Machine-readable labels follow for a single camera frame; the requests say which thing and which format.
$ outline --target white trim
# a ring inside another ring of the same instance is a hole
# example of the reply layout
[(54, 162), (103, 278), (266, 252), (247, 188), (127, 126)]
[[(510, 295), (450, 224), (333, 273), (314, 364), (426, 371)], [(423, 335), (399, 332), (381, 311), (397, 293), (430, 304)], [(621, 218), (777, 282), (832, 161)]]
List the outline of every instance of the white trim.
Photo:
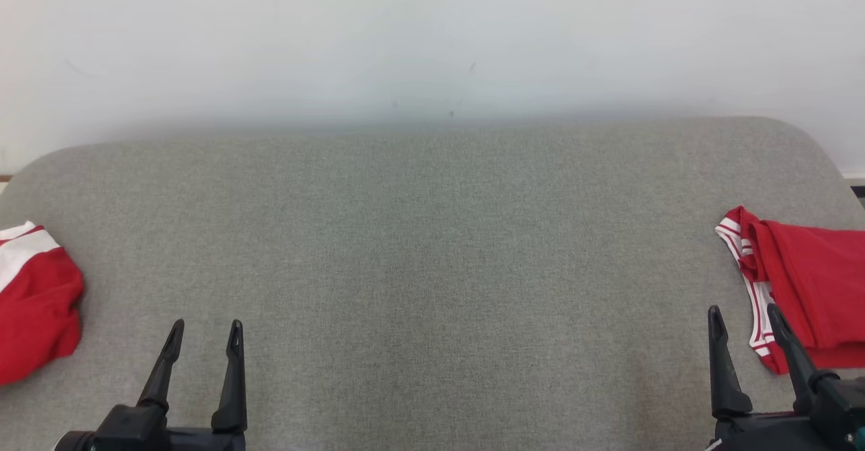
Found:
[(734, 220), (731, 220), (730, 218), (724, 218), (723, 220), (720, 220), (720, 223), (718, 223), (718, 224), (720, 224), (720, 226), (723, 226), (723, 227), (728, 227), (729, 229), (732, 229), (736, 233), (742, 232), (742, 226), (739, 226), (739, 223), (735, 222)]
[(0, 230), (0, 241), (6, 241), (6, 239), (18, 238), (21, 235), (24, 235), (31, 229), (34, 229), (36, 225), (31, 222), (26, 222), (21, 226), (16, 227), (8, 227), (8, 229)]
[(850, 186), (865, 186), (865, 172), (850, 172), (841, 174)]
[[(739, 223), (733, 222), (729, 218), (724, 218), (714, 231), (723, 239), (726, 247), (729, 248), (730, 254), (733, 255), (733, 260), (739, 262), (741, 258), (739, 254), (749, 255), (753, 253), (751, 241), (742, 238), (731, 231), (731, 227), (736, 226), (741, 229)], [(745, 291), (748, 292), (748, 299), (751, 300), (751, 315), (753, 315), (753, 326), (751, 327), (751, 337), (748, 339), (748, 346), (757, 355), (769, 355), (769, 349), (766, 344), (775, 340), (771, 335), (772, 327), (769, 325), (769, 303), (774, 302), (769, 293), (772, 291), (772, 284), (768, 281), (751, 282), (745, 275), (742, 275), (742, 281), (745, 281)]]
[(44, 229), (0, 245), (0, 293), (18, 276), (25, 263), (55, 248), (59, 245)]

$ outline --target white stripe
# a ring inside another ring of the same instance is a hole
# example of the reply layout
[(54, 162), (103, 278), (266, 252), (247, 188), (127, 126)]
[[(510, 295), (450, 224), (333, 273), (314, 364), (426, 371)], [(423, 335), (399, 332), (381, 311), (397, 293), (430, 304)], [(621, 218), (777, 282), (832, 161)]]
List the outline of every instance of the white stripe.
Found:
[(735, 232), (738, 232), (738, 233), (742, 232), (742, 226), (739, 226), (739, 223), (735, 222), (734, 220), (731, 220), (730, 218), (724, 218), (723, 220), (720, 220), (719, 224), (720, 224), (720, 226), (728, 227), (729, 229), (732, 229)]
[(748, 339), (748, 344), (750, 344), (751, 348), (753, 348), (754, 346), (763, 343), (763, 335), (757, 332), (757, 328), (759, 327), (759, 325), (757, 325), (757, 321), (759, 321), (760, 317), (760, 307), (757, 306), (759, 301), (754, 299), (755, 291), (751, 290), (751, 281), (748, 281), (747, 277), (745, 277), (744, 275), (742, 275), (742, 279), (745, 281), (745, 290), (747, 290), (748, 292), (748, 299), (751, 300), (751, 315), (753, 315), (753, 326), (751, 327), (751, 338)]
[(8, 229), (0, 230), (0, 241), (5, 241), (6, 239), (18, 238), (21, 235), (24, 235), (31, 229), (34, 229), (36, 225), (31, 222), (26, 222), (21, 226), (16, 227), (8, 227)]
[(21, 268), (37, 254), (59, 247), (44, 229), (0, 245), (0, 291), (12, 282)]
[[(731, 229), (739, 229), (739, 223), (733, 222), (733, 220), (729, 218), (724, 218), (714, 231), (726, 243), (726, 247), (730, 249), (730, 254), (733, 255), (733, 259), (739, 260), (739, 252), (743, 255), (753, 253), (753, 249), (751, 248), (747, 248), (747, 251), (745, 251), (745, 248), (742, 247), (745, 240), (742, 239), (741, 236), (736, 235), (736, 233), (733, 233)], [(730, 241), (731, 238), (738, 247), (733, 245), (733, 242)], [(754, 348), (754, 346), (762, 346), (762, 344), (765, 344), (766, 338), (763, 334), (772, 331), (771, 328), (766, 328), (768, 321), (765, 321), (766, 306), (768, 304), (766, 300), (772, 299), (769, 296), (769, 282), (756, 282), (752, 285), (751, 281), (748, 281), (745, 275), (742, 275), (742, 281), (745, 281), (745, 291), (748, 293), (748, 299), (751, 300), (751, 315), (753, 315), (753, 325), (751, 326), (751, 337), (748, 339), (748, 345), (751, 346), (751, 349), (753, 349), (754, 352), (757, 352), (757, 355), (769, 355), (769, 349), (766, 349), (766, 347)]]
[(713, 442), (712, 444), (710, 444), (710, 445), (708, 446), (708, 448), (704, 449), (704, 451), (712, 451), (714, 448), (717, 448), (717, 447), (719, 447), (719, 446), (720, 446), (720, 439), (719, 439), (718, 441)]

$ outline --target gray upholstered couch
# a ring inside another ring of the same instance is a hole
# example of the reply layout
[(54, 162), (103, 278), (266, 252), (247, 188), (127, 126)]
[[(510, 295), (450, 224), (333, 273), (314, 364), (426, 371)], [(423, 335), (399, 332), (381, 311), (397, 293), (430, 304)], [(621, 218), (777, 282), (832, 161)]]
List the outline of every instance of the gray upholstered couch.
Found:
[(68, 248), (83, 338), (0, 389), (0, 443), (135, 402), (175, 318), (170, 421), (207, 425), (239, 318), (253, 450), (701, 449), (710, 304), (755, 406), (792, 400), (713, 232), (739, 204), (865, 229), (819, 146), (759, 118), (63, 150), (0, 227)]

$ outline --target red garment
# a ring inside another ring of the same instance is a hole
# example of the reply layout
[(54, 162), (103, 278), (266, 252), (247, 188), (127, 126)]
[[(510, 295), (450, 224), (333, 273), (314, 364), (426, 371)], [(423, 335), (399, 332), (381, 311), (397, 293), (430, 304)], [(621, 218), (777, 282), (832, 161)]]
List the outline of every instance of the red garment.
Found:
[(0, 231), (0, 385), (75, 351), (81, 272), (41, 226)]
[(865, 232), (760, 220), (741, 206), (715, 230), (744, 276), (754, 314), (749, 343), (763, 364), (788, 371), (766, 315), (774, 302), (816, 366), (865, 367)]

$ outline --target baseboard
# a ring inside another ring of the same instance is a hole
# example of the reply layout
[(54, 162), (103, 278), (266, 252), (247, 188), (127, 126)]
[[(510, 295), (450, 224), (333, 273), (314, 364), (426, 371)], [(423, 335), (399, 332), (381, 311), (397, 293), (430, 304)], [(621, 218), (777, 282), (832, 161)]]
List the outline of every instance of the baseboard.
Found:
[(865, 186), (865, 172), (854, 172), (852, 174), (844, 174), (843, 176), (850, 187)]

